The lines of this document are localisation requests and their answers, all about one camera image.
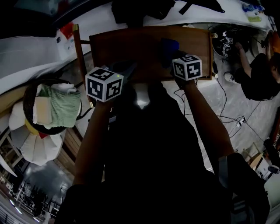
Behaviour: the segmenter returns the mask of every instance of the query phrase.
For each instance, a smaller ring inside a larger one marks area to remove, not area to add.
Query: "forearm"
[[[88,184],[98,181],[98,166],[101,162],[101,148],[108,131],[110,105],[97,102],[86,134],[80,146],[75,162],[73,184]]]
[[[266,58],[267,58],[267,61],[269,62],[270,59],[271,59],[271,55],[270,55],[270,47],[266,47]]]
[[[243,48],[239,49],[239,53],[240,53],[240,60],[241,60],[242,67],[243,67],[245,73],[251,77],[252,69],[250,67],[250,63],[246,56],[245,50]]]
[[[184,91],[198,133],[214,166],[213,162],[218,161],[218,158],[234,153],[228,132],[194,82],[187,84]]]

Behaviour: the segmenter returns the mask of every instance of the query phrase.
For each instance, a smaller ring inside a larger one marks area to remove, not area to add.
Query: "sneaker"
[[[228,82],[231,82],[231,83],[234,83],[234,84],[238,84],[236,81],[235,81],[235,78],[232,74],[230,74],[229,72],[226,72],[224,74],[224,79]]]

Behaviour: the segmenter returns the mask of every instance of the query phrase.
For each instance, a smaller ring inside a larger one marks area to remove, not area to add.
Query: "ceiling light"
[[[17,207],[16,210],[19,212],[20,215],[22,215],[22,212]]]
[[[36,219],[35,217],[33,217],[37,222],[40,222],[38,219]]]
[[[10,203],[14,206],[14,202],[10,199]]]

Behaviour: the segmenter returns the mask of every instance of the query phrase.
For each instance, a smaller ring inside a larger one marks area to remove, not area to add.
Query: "hand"
[[[235,47],[236,47],[238,50],[243,49],[242,44],[239,43],[239,42],[236,42]]]

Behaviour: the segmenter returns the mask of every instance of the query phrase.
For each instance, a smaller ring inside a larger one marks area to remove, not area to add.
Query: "red object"
[[[44,134],[44,133],[39,132],[39,136],[40,136],[40,138],[41,138],[41,139],[43,139],[44,137],[47,137],[48,135],[47,135],[47,134]]]
[[[74,23],[70,22],[65,26],[63,26],[62,28],[60,28],[60,31],[63,33],[63,35],[66,37],[67,40],[73,35],[73,26]]]

